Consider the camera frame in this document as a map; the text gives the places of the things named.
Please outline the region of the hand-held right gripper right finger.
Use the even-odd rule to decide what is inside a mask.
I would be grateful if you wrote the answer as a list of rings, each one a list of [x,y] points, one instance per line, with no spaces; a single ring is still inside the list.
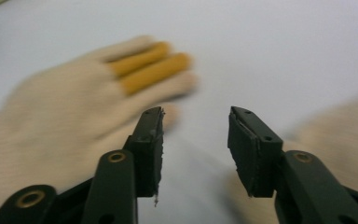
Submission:
[[[232,106],[228,116],[227,147],[250,197],[270,198],[274,191],[274,164],[282,139],[254,112]]]

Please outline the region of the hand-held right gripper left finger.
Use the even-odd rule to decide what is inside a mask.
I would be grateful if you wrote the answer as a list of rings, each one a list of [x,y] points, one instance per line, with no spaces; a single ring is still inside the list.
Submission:
[[[144,111],[124,145],[134,159],[136,195],[158,195],[163,154],[164,111],[161,106]]]

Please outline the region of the cream knitted glove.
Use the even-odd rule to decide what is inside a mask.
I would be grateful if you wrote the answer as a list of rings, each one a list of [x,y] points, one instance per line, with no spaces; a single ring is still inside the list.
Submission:
[[[358,224],[358,99],[282,141],[274,168],[270,198],[250,197],[239,175],[229,180],[243,224]]]

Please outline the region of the cream glove with orange fingers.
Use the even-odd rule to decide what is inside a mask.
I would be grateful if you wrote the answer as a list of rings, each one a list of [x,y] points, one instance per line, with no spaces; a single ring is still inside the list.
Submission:
[[[146,109],[194,90],[188,54],[149,36],[97,49],[24,80],[0,107],[0,206],[15,191],[64,191],[121,147]]]

